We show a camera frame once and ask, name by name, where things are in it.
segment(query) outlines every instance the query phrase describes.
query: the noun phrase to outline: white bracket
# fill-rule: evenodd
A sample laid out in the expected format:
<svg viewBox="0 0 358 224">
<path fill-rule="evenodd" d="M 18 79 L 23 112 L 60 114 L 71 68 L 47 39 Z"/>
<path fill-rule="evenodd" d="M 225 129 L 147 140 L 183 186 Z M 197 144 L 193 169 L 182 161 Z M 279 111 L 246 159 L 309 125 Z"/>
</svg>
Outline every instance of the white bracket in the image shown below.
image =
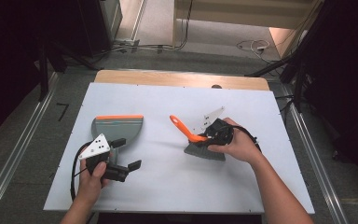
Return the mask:
<svg viewBox="0 0 358 224">
<path fill-rule="evenodd" d="M 201 125 L 201 129 L 205 131 L 206 128 L 211 126 L 216 119 L 219 118 L 219 116 L 223 113 L 225 108 L 222 106 L 219 109 L 215 110 L 214 112 L 204 115 L 204 119 Z"/>
<path fill-rule="evenodd" d="M 80 160 L 84 160 L 89 157 L 93 157 L 104 152 L 110 151 L 110 146 L 103 133 L 98 135 L 97 138 L 79 155 Z"/>
</svg>

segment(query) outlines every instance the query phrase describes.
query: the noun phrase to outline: person's right hand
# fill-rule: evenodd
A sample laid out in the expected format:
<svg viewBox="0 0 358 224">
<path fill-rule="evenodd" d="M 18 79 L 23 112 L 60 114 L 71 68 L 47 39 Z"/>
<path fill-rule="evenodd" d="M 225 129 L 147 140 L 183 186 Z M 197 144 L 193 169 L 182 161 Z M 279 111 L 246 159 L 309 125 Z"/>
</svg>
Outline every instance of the person's right hand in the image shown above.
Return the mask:
<svg viewBox="0 0 358 224">
<path fill-rule="evenodd" d="M 87 169 L 86 163 L 87 160 L 80 161 L 81 171 Z M 89 173 L 88 170 L 85 170 L 84 172 L 80 173 L 79 187 L 75 198 L 76 202 L 84 203 L 90 207 L 92 207 L 97 202 L 101 193 L 101 189 L 109 183 L 109 180 L 107 179 L 103 179 L 101 181 L 101 178 L 105 171 L 106 163 L 104 161 L 101 161 L 95 167 L 94 171 L 92 172 L 92 175 Z"/>
<path fill-rule="evenodd" d="M 240 126 L 234 120 L 225 118 L 225 122 L 231 125 Z M 252 139 L 244 132 L 234 128 L 234 137 L 229 145 L 210 145 L 208 149 L 214 152 L 223 152 L 231 155 L 240 161 L 252 163 L 261 154 L 253 143 Z"/>
</svg>

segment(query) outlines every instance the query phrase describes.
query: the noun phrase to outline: wrist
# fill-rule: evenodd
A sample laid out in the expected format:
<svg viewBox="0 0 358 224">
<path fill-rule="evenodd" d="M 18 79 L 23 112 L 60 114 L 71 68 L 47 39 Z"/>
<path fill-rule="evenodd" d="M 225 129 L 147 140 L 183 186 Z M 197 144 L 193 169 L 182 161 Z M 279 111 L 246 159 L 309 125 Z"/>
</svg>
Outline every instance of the wrist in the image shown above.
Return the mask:
<svg viewBox="0 0 358 224">
<path fill-rule="evenodd" d="M 75 199 L 63 217 L 61 224 L 86 223 L 90 210 L 91 206 Z"/>
<path fill-rule="evenodd" d="M 88 213 L 93 204 L 87 203 L 85 200 L 81 200 L 80 198 L 75 198 L 74 202 L 72 203 L 71 207 L 74 207 L 75 210 Z"/>
<path fill-rule="evenodd" d="M 249 156 L 248 163 L 254 167 L 260 164 L 261 161 L 265 160 L 266 157 L 255 147 L 252 154 Z"/>
</svg>

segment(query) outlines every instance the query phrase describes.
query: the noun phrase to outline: person's left hand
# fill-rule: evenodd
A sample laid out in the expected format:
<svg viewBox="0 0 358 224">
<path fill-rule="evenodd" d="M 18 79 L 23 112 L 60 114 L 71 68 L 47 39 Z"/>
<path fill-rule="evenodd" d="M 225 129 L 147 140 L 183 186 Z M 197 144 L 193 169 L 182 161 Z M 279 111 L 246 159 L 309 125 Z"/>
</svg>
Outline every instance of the person's left hand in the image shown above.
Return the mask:
<svg viewBox="0 0 358 224">
<path fill-rule="evenodd" d="M 80 170 L 86 169 L 86 160 L 80 161 Z M 85 205 L 93 206 L 100 196 L 101 188 L 105 187 L 109 180 L 103 179 L 101 183 L 101 177 L 105 173 L 106 163 L 101 161 L 95 167 L 94 172 L 90 175 L 88 170 L 85 170 L 80 174 L 79 187 L 75 200 L 81 201 Z"/>
</svg>

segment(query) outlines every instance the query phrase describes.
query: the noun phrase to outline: gray plastic part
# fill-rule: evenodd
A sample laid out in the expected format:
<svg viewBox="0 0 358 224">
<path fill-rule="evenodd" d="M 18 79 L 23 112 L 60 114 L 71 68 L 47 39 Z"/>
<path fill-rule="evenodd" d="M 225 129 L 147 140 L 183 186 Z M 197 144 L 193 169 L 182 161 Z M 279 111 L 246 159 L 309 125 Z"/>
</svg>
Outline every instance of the gray plastic part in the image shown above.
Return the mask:
<svg viewBox="0 0 358 224">
<path fill-rule="evenodd" d="M 118 147 L 110 147 L 110 152 L 112 156 L 109 156 L 109 164 L 117 165 Z"/>
<path fill-rule="evenodd" d="M 225 161 L 226 160 L 226 156 L 224 153 L 212 152 L 212 151 L 208 150 L 208 148 L 206 146 L 197 147 L 193 143 L 190 143 L 185 148 L 185 153 L 192 155 L 192 156 L 207 159 L 207 160 L 214 160 L 214 161 Z"/>
<path fill-rule="evenodd" d="M 141 131 L 143 123 L 143 118 L 94 119 L 91 124 L 91 133 L 94 138 L 103 133 L 108 141 L 125 138 L 126 145 L 129 145 Z"/>
</svg>

